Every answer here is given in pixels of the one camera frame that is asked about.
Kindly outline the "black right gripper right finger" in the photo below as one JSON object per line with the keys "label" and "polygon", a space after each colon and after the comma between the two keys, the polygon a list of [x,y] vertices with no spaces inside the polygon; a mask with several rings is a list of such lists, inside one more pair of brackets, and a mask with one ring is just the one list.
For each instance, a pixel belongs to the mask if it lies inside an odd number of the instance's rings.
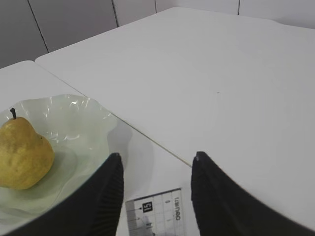
{"label": "black right gripper right finger", "polygon": [[193,159],[191,201],[202,236],[313,236],[234,182],[208,155]]}

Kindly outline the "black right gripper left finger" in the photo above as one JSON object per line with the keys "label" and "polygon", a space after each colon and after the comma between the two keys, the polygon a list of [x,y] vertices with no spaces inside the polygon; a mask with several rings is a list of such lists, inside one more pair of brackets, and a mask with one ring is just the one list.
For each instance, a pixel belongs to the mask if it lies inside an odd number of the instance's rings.
{"label": "black right gripper left finger", "polygon": [[123,164],[112,153],[73,194],[10,236],[114,236],[123,204]]}

